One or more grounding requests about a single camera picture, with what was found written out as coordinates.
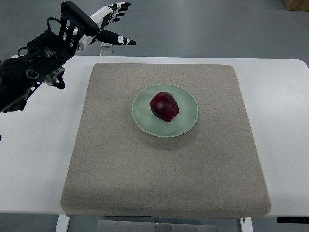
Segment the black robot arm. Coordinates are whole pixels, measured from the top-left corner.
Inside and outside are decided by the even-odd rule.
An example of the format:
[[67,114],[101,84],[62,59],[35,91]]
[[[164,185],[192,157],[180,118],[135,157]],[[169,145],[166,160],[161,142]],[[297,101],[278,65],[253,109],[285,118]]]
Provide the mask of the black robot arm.
[[27,53],[3,62],[0,68],[0,110],[23,110],[27,99],[77,50],[80,39],[94,37],[99,26],[71,1],[61,4],[60,30],[51,29],[27,43]]

